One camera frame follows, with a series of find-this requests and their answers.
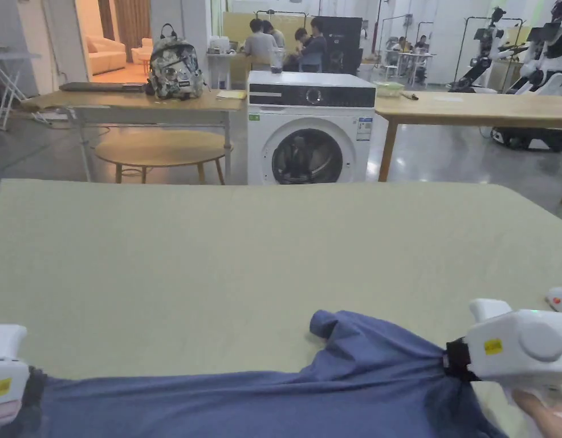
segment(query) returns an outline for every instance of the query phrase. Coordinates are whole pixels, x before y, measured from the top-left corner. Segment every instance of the washing machine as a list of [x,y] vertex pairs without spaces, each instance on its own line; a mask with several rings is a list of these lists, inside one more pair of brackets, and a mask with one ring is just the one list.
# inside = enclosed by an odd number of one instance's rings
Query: washing machine
[[364,181],[375,86],[344,74],[249,75],[249,185]]

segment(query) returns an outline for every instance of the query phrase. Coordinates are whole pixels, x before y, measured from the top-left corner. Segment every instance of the camouflage backpack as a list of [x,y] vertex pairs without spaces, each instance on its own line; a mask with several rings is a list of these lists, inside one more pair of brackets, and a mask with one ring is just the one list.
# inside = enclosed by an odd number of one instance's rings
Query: camouflage backpack
[[[164,28],[171,27],[169,37]],[[161,28],[160,41],[153,47],[149,62],[149,81],[160,99],[193,99],[202,96],[204,78],[194,46],[178,38],[174,27]]]

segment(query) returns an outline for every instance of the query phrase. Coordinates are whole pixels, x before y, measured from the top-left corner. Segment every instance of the curtain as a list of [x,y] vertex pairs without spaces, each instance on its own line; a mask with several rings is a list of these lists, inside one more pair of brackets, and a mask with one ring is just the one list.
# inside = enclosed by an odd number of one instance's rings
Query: curtain
[[151,38],[150,0],[115,0],[119,38],[125,44],[127,61],[133,62],[131,49],[141,47],[142,38]]
[[223,0],[210,0],[210,12],[212,14],[212,34],[222,35]]
[[98,0],[99,11],[101,13],[101,24],[103,25],[103,36],[108,40],[115,39],[113,30],[113,18],[111,16],[111,4],[109,0]]

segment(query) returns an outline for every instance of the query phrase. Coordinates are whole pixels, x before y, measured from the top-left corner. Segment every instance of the doorway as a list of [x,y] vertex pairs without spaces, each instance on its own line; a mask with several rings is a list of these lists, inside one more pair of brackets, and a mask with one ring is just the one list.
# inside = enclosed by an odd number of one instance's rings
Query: doorway
[[75,0],[92,82],[146,82],[151,40],[150,0]]

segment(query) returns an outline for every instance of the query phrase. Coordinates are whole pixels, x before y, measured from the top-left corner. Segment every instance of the backpack strap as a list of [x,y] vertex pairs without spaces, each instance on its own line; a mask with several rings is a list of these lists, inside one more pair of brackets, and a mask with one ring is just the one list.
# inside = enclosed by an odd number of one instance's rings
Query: backpack strap
[[161,35],[160,35],[160,39],[163,40],[165,38],[164,35],[164,28],[165,26],[169,26],[172,28],[172,38],[176,39],[178,38],[178,34],[176,33],[176,31],[174,30],[174,26],[170,25],[169,23],[165,23],[163,26],[161,26]]

